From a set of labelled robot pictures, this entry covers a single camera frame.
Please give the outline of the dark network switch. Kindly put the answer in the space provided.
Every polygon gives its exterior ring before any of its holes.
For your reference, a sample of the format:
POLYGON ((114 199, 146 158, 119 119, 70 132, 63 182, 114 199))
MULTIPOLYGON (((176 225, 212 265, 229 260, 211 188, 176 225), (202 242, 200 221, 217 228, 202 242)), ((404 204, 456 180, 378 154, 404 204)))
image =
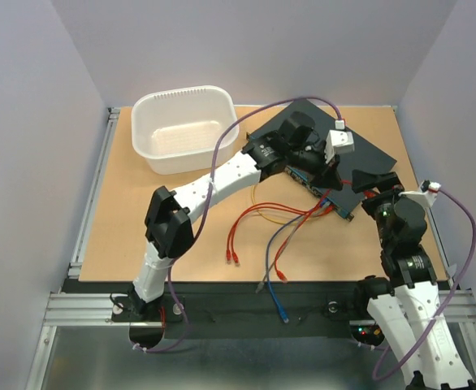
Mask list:
MULTIPOLYGON (((300 111, 313 119, 315 134, 310 137, 312 141, 318 139, 318 137, 326 137, 328 132, 335 127, 335 118, 333 116, 327 114, 308 100, 298 100, 289 104, 280 113, 246 137, 248 139, 258 138, 271 130, 275 130, 291 113, 296 111, 300 111)), ((385 174, 392 171, 396 164, 396 160, 392 156, 371 144, 356 132, 353 133, 353 140, 354 151, 340 156, 338 172, 342 180, 350 181, 354 170, 372 174, 385 174)), ((310 186, 307 175, 301 170, 287 167, 285 173, 317 198, 320 198, 326 192, 325 188, 310 186)), ((353 210, 361 203, 362 199, 363 195, 354 193, 348 185, 344 186, 344 189, 340 192, 330 192, 327 198, 335 207, 336 213, 349 222, 354 219, 353 210)))

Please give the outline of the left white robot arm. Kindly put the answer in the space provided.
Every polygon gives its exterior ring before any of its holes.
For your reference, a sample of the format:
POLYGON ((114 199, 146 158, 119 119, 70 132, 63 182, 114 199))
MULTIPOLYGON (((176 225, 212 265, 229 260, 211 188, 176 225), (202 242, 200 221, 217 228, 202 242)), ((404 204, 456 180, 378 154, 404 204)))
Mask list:
POLYGON ((314 121, 297 111, 275 130, 250 137, 232 158, 200 179, 173 190, 157 188, 145 216, 147 245, 143 266, 129 293, 131 311, 142 320, 158 313, 167 268, 193 247, 200 235, 193 224, 204 223, 210 207, 288 166, 306 172, 318 187, 340 191, 340 154, 352 150, 353 135, 343 120, 320 137, 314 121))

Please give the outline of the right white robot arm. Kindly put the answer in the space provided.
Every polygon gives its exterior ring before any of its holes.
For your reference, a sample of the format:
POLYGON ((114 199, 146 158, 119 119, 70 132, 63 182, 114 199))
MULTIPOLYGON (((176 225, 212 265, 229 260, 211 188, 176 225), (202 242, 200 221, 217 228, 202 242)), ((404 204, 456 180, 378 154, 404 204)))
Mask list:
POLYGON ((476 389, 444 316, 460 281, 455 279, 448 295, 440 297, 435 268, 422 246, 426 210, 443 192, 441 185, 425 180, 407 191, 394 172, 355 170, 352 190, 365 195, 361 207, 376 223, 385 272, 358 282, 352 308, 375 321, 398 361, 373 378, 400 372, 408 389, 476 389))

